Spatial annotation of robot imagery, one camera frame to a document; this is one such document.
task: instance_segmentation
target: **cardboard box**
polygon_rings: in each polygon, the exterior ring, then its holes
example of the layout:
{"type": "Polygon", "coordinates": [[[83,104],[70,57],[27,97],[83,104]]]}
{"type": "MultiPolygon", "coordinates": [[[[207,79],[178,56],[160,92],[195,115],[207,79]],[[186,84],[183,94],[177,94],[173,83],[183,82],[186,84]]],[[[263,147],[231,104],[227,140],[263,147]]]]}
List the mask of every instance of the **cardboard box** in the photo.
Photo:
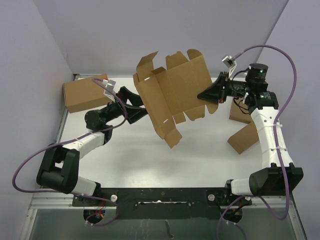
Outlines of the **cardboard box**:
{"type": "MultiPolygon", "coordinates": [[[[239,98],[238,100],[236,100],[236,102],[239,103],[241,107],[244,107],[248,111],[247,105],[245,105],[242,101],[243,101],[243,98],[239,98]]],[[[252,122],[251,116],[249,114],[243,114],[240,108],[234,103],[233,100],[231,103],[229,119],[238,121],[244,124],[249,124],[252,122]]]]}
{"type": "Polygon", "coordinates": [[[185,122],[185,115],[194,121],[205,116],[205,105],[213,114],[218,104],[197,98],[212,83],[201,52],[189,49],[188,60],[178,51],[165,58],[166,69],[154,69],[157,53],[141,58],[133,81],[155,132],[173,148],[182,138],[176,124],[185,122]]]}
{"type": "Polygon", "coordinates": [[[70,113],[107,105],[111,100],[92,79],[106,79],[107,74],[96,75],[63,84],[64,103],[70,113]]]}
{"type": "Polygon", "coordinates": [[[243,153],[258,141],[259,137],[257,128],[253,121],[228,139],[228,143],[234,148],[234,150],[236,150],[238,154],[243,153]]]}

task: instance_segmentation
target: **white wall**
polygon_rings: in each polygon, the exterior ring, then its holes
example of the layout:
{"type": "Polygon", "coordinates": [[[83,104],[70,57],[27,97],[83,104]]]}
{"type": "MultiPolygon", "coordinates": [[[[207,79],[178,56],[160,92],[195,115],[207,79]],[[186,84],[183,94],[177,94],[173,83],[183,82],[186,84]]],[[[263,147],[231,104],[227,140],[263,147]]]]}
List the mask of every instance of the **white wall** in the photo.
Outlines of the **white wall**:
{"type": "MultiPolygon", "coordinates": [[[[126,76],[140,58],[195,48],[212,74],[226,54],[267,41],[288,0],[34,0],[73,73],[126,76]]],[[[243,57],[240,69],[261,50],[243,57]]]]}
{"type": "MultiPolygon", "coordinates": [[[[319,0],[290,0],[267,41],[286,51],[297,68],[296,92],[280,120],[290,155],[304,171],[293,195],[309,240],[320,235],[319,10],[319,0]]],[[[290,63],[270,49],[262,51],[258,62],[269,65],[269,87],[283,105],[292,88],[290,63]]]]}
{"type": "MultiPolygon", "coordinates": [[[[0,7],[0,232],[19,238],[32,194],[11,185],[18,165],[56,137],[64,103],[62,83],[73,79],[32,0],[0,7]]],[[[18,185],[36,186],[42,156],[23,170],[18,185]]]]}

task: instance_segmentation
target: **wire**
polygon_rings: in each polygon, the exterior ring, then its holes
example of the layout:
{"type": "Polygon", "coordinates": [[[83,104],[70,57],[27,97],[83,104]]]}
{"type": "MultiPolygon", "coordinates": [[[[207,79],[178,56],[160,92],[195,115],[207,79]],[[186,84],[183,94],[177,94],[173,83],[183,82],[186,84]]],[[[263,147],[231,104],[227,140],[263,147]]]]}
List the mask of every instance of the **wire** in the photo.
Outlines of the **wire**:
{"type": "Polygon", "coordinates": [[[248,110],[248,109],[246,109],[246,108],[243,107],[243,106],[240,106],[240,103],[239,103],[239,102],[236,102],[236,100],[238,100],[238,99],[239,99],[238,97],[234,97],[234,98],[233,98],[234,104],[238,106],[238,108],[240,109],[240,111],[241,111],[243,114],[249,114],[249,110],[248,110]]]}
{"type": "Polygon", "coordinates": [[[221,217],[216,225],[216,239],[219,240],[219,232],[220,232],[220,225],[221,225],[221,222],[222,222],[222,219],[224,219],[224,216],[226,215],[227,211],[236,203],[238,202],[239,200],[241,200],[242,198],[244,198],[245,196],[239,196],[236,200],[234,200],[229,206],[226,207],[226,209],[223,211],[223,213],[221,214],[221,217]]]}
{"type": "MultiPolygon", "coordinates": [[[[109,199],[106,199],[106,198],[102,198],[102,197],[97,197],[97,196],[87,196],[87,195],[82,195],[82,194],[78,194],[77,196],[80,196],[80,197],[85,197],[85,198],[88,198],[88,199],[95,199],[95,200],[101,200],[101,201],[106,201],[108,203],[111,203],[113,205],[116,206],[116,209],[115,209],[115,216],[107,221],[107,222],[104,222],[104,223],[91,223],[91,226],[94,226],[94,227],[102,227],[102,226],[106,226],[106,225],[109,225],[111,223],[113,223],[119,216],[119,205],[109,199]]],[[[93,213],[91,215],[89,215],[86,219],[85,219],[85,222],[89,222],[89,219],[93,216],[95,216],[96,213],[93,213]]]]}
{"type": "Polygon", "coordinates": [[[236,212],[239,212],[240,211],[240,209],[242,209],[243,207],[245,207],[245,206],[249,206],[250,205],[250,203],[247,203],[247,204],[242,204],[241,206],[239,206],[234,212],[236,213],[236,212]]]}
{"type": "MultiPolygon", "coordinates": [[[[101,83],[99,82],[102,82],[102,79],[99,79],[99,78],[94,78],[92,79],[92,81],[99,85],[100,87],[102,87],[104,90],[106,90],[107,92],[109,92],[112,96],[114,96],[114,98],[119,102],[119,104],[121,105],[123,111],[124,111],[124,119],[121,123],[119,123],[118,125],[116,126],[112,126],[112,127],[108,127],[104,130],[101,130],[101,131],[94,131],[93,133],[96,133],[96,132],[105,132],[105,131],[109,131],[111,129],[116,129],[118,127],[120,127],[121,125],[123,125],[126,120],[127,120],[127,117],[128,117],[128,113],[127,113],[127,110],[126,110],[126,107],[125,105],[123,104],[123,102],[121,101],[121,99],[114,93],[114,92],[111,92],[109,91],[104,85],[102,85],[101,83]]],[[[20,187],[17,186],[17,183],[16,183],[16,180],[17,180],[17,176],[19,174],[19,172],[21,171],[21,169],[24,167],[24,165],[26,165],[26,163],[28,163],[32,158],[34,158],[35,156],[37,156],[38,154],[48,150],[48,149],[52,149],[52,148],[55,148],[57,146],[61,146],[61,145],[66,145],[66,144],[71,144],[73,142],[76,142],[78,140],[81,140],[87,136],[89,136],[91,133],[88,132],[82,136],[79,136],[78,138],[75,138],[75,139],[72,139],[72,140],[68,140],[68,141],[63,141],[63,142],[59,142],[59,143],[55,143],[55,144],[52,144],[52,145],[49,145],[49,146],[46,146],[38,151],[36,151],[35,153],[33,153],[32,155],[30,155],[29,157],[27,157],[19,166],[18,168],[16,169],[16,171],[14,172],[13,174],[13,177],[12,177],[12,186],[18,190],[19,192],[22,192],[22,193],[59,193],[58,191],[56,190],[48,190],[48,189],[41,189],[41,190],[26,190],[26,189],[22,189],[20,187]]]]}
{"type": "Polygon", "coordinates": [[[246,93],[243,93],[243,92],[239,92],[239,91],[236,91],[236,89],[234,88],[234,79],[237,75],[241,74],[241,73],[245,73],[249,70],[249,68],[247,67],[245,70],[241,70],[241,71],[238,71],[234,76],[233,78],[231,79],[231,88],[233,91],[235,91],[236,93],[239,93],[239,94],[242,94],[242,95],[245,95],[246,93]]]}
{"type": "Polygon", "coordinates": [[[234,225],[241,230],[241,232],[242,232],[242,234],[243,234],[243,236],[244,236],[244,239],[247,240],[248,237],[247,237],[247,233],[246,233],[246,231],[244,230],[244,228],[243,228],[242,226],[240,226],[238,223],[235,223],[235,222],[234,222],[234,225]]]}
{"type": "Polygon", "coordinates": [[[101,205],[102,207],[100,208],[100,211],[99,211],[99,214],[100,214],[100,215],[102,214],[102,213],[101,213],[101,210],[104,208],[105,204],[106,204],[106,201],[103,201],[103,202],[102,202],[102,205],[101,205]]]}
{"type": "MultiPolygon", "coordinates": [[[[255,49],[255,48],[268,48],[268,49],[273,49],[273,50],[278,51],[279,53],[283,54],[289,60],[291,66],[292,66],[292,70],[293,70],[293,85],[292,85],[292,89],[291,89],[290,95],[287,98],[287,100],[285,101],[283,107],[279,110],[278,114],[275,116],[274,121],[273,121],[274,141],[275,141],[275,146],[278,147],[279,146],[279,139],[278,139],[278,134],[277,134],[277,121],[278,121],[280,115],[286,109],[287,105],[289,104],[289,102],[292,99],[292,96],[295,93],[296,86],[297,86],[297,69],[296,69],[294,61],[292,60],[292,58],[286,52],[282,51],[281,49],[279,49],[279,48],[277,48],[275,46],[271,46],[271,45],[254,45],[254,46],[248,47],[245,50],[243,50],[242,52],[239,52],[237,55],[235,55],[234,59],[239,58],[245,52],[249,51],[250,49],[255,49]]],[[[281,156],[280,149],[276,148],[276,152],[277,152],[277,155],[278,155],[278,158],[279,158],[279,162],[280,162],[280,165],[281,165],[281,170],[282,170],[283,179],[284,179],[284,186],[285,186],[285,211],[284,211],[283,216],[279,216],[271,208],[271,206],[267,203],[267,201],[262,196],[258,196],[258,197],[263,201],[263,203],[270,210],[270,212],[272,213],[273,216],[275,216],[278,220],[284,220],[288,216],[288,213],[289,213],[289,204],[290,204],[289,182],[288,182],[288,176],[287,176],[287,172],[286,172],[286,169],[285,169],[284,160],[282,159],[282,156],[281,156]]],[[[220,217],[220,219],[218,221],[218,225],[217,225],[217,231],[216,231],[217,240],[219,240],[219,226],[220,226],[222,218],[226,214],[227,210],[229,210],[230,207],[233,206],[237,202],[237,200],[240,200],[241,198],[244,198],[244,197],[245,196],[238,197],[235,201],[233,201],[224,210],[223,214],[221,215],[221,217],[220,217]]]]}

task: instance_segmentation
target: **screw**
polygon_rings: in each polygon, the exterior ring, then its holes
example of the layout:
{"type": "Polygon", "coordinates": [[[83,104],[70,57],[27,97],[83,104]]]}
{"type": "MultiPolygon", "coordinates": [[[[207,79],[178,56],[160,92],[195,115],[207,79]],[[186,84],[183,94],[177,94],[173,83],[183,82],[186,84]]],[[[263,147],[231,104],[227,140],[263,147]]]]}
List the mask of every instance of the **screw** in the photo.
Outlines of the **screw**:
{"type": "Polygon", "coordinates": [[[117,195],[111,195],[111,197],[110,197],[110,200],[111,200],[111,202],[115,202],[115,201],[117,201],[117,199],[118,199],[118,197],[117,197],[117,195]]]}
{"type": "Polygon", "coordinates": [[[210,202],[214,201],[215,200],[215,195],[209,194],[208,195],[208,199],[209,199],[210,202]]]}

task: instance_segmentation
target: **flattened cardboard box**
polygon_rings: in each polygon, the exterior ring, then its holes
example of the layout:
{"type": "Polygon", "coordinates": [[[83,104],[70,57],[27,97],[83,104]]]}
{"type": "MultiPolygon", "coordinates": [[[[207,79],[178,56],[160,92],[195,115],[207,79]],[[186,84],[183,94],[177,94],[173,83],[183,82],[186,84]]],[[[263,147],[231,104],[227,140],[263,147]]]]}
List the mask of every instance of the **flattened cardboard box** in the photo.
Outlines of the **flattened cardboard box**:
{"type": "Polygon", "coordinates": [[[141,58],[133,81],[155,132],[170,148],[177,145],[182,135],[176,124],[205,117],[205,105],[213,114],[218,104],[200,100],[197,95],[211,83],[204,56],[189,49],[189,60],[180,52],[165,58],[166,68],[154,69],[153,59],[158,52],[141,58]]]}
{"type": "Polygon", "coordinates": [[[257,141],[259,141],[259,137],[256,125],[253,121],[228,139],[228,143],[238,154],[243,153],[257,141]]]}
{"type": "Polygon", "coordinates": [[[107,105],[111,100],[92,79],[106,79],[107,74],[96,75],[63,84],[64,103],[70,113],[107,105]]]}
{"type": "MultiPolygon", "coordinates": [[[[242,103],[242,100],[243,99],[236,101],[240,106],[247,109],[248,107],[242,103]]],[[[229,119],[248,124],[228,139],[228,143],[231,145],[231,147],[233,147],[234,150],[236,150],[238,154],[243,153],[245,150],[259,141],[257,128],[251,116],[249,114],[242,113],[239,107],[233,101],[231,103],[229,119]]]]}

